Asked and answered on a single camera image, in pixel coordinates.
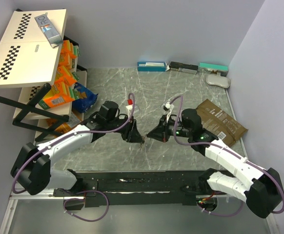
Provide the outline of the blue flat box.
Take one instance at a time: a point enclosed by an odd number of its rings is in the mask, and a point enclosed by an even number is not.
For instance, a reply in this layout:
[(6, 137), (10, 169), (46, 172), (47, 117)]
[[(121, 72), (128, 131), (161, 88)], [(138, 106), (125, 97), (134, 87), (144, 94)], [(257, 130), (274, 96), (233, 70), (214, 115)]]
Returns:
[(166, 72), (170, 70), (170, 67), (166, 62), (139, 61), (137, 70), (139, 72)]

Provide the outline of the checkerboard calibration board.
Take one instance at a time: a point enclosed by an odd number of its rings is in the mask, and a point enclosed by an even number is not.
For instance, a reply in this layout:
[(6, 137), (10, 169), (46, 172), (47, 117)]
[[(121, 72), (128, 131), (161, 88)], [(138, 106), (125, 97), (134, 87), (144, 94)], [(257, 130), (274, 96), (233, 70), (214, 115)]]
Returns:
[(0, 88), (53, 84), (61, 47), (51, 47), (35, 18), (46, 14), (60, 36), (67, 10), (14, 11), (0, 40)]

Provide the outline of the orange snack bag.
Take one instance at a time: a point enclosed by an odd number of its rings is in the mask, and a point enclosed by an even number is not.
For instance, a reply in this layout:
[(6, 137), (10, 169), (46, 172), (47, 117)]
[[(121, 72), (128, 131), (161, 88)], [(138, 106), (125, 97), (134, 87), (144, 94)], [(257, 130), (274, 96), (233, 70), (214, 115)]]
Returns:
[[(61, 134), (65, 134), (72, 129), (74, 129), (78, 124), (83, 120), (83, 114), (78, 114), (77, 112), (72, 112), (69, 117), (69, 121), (61, 124), (59, 127), (55, 129), (55, 131), (60, 132)], [(50, 127), (52, 124), (56, 122), (56, 119), (49, 118), (46, 120), (47, 125)], [(45, 137), (46, 140), (57, 138), (55, 135), (48, 135)]]

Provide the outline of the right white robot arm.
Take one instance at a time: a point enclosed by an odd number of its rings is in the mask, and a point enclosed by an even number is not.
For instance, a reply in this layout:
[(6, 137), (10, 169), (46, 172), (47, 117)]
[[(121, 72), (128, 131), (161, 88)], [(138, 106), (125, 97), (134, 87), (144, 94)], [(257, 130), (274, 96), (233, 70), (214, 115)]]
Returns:
[(201, 117), (195, 109), (185, 109), (173, 119), (163, 115), (159, 124), (148, 134), (148, 138), (168, 142), (170, 137), (185, 137), (193, 150), (211, 159), (231, 175), (208, 169), (199, 182), (204, 194), (212, 191), (226, 193), (244, 202), (249, 210), (260, 218), (276, 213), (282, 204), (284, 211), (284, 189), (280, 174), (273, 168), (265, 169), (229, 148), (218, 136), (202, 125)]

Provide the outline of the brown foil package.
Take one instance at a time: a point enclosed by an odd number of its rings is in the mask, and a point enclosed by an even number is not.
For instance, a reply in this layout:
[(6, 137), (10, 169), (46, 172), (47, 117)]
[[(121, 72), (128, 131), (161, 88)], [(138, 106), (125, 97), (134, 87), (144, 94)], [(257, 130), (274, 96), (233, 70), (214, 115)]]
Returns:
[(227, 146), (234, 145), (248, 131), (233, 117), (206, 99), (196, 108), (205, 129), (216, 135)]

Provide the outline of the blue doritos chip bag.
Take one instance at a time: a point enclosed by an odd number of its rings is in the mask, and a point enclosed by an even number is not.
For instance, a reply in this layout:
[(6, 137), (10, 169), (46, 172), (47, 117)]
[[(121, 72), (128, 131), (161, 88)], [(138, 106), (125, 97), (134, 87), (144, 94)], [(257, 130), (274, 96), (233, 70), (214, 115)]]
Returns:
[(97, 101), (98, 94), (94, 94), (78, 82), (75, 83), (73, 91), (78, 99), (72, 102), (72, 107), (79, 113), (87, 112)]

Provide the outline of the grey white pouch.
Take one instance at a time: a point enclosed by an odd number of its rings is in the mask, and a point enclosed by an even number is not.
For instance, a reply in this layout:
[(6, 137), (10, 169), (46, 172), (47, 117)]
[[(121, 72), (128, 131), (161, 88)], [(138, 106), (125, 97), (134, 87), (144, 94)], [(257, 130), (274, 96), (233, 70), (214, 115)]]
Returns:
[(219, 86), (222, 88), (229, 88), (231, 81), (227, 77), (210, 74), (206, 77), (206, 83), (212, 86)]

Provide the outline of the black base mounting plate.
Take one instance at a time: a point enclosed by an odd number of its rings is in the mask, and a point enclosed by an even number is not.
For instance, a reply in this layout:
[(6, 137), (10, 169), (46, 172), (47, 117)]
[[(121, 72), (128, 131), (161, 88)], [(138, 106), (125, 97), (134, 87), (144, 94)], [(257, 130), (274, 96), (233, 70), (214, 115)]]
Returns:
[(55, 189), (55, 197), (85, 199), (85, 206), (182, 204), (195, 206), (197, 198), (211, 195), (203, 181), (207, 171), (77, 172), (81, 189)]

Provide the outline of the black flat box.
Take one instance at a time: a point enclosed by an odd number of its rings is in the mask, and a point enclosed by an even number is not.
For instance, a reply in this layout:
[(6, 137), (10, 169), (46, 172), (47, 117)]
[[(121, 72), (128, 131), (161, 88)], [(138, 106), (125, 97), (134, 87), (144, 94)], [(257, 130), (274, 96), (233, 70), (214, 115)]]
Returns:
[(199, 68), (197, 65), (185, 64), (185, 63), (174, 62), (174, 61), (170, 62), (169, 67), (173, 71), (189, 73), (189, 74), (194, 74), (194, 75), (197, 74), (198, 68)]

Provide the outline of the orange green snack box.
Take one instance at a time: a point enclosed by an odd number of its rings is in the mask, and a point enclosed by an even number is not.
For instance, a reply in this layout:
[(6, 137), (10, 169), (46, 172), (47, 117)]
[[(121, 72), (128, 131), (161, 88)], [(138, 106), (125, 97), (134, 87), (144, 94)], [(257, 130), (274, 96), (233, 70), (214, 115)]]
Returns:
[(73, 102), (74, 100), (75, 96), (73, 89), (65, 82), (61, 81), (52, 85), (51, 90), (38, 102), (38, 104), (42, 109), (47, 110)]

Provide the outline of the stacked orange snack boxes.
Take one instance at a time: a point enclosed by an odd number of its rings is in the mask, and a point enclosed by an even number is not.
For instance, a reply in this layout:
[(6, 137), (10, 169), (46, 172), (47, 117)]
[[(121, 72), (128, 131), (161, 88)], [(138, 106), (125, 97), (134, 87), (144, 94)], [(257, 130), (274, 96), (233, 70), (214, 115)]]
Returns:
[(68, 39), (64, 40), (56, 70), (55, 83), (64, 82), (68, 86), (72, 86), (79, 81), (80, 78), (76, 72), (79, 56), (79, 46), (73, 45)]

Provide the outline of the teal flat box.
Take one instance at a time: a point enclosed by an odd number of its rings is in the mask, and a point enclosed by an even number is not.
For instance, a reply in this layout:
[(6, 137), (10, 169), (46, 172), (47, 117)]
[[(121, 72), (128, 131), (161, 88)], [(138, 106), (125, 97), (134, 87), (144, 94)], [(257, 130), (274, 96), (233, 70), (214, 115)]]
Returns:
[(198, 72), (216, 75), (219, 73), (221, 76), (225, 77), (228, 74), (228, 67), (223, 65), (200, 62)]

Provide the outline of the silver blue carton box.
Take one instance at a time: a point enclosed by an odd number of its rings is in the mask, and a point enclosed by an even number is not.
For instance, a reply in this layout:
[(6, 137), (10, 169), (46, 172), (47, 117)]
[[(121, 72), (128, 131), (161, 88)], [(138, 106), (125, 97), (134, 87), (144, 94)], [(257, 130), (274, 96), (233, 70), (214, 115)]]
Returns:
[(35, 17), (35, 21), (52, 48), (63, 44), (63, 39), (46, 14)]

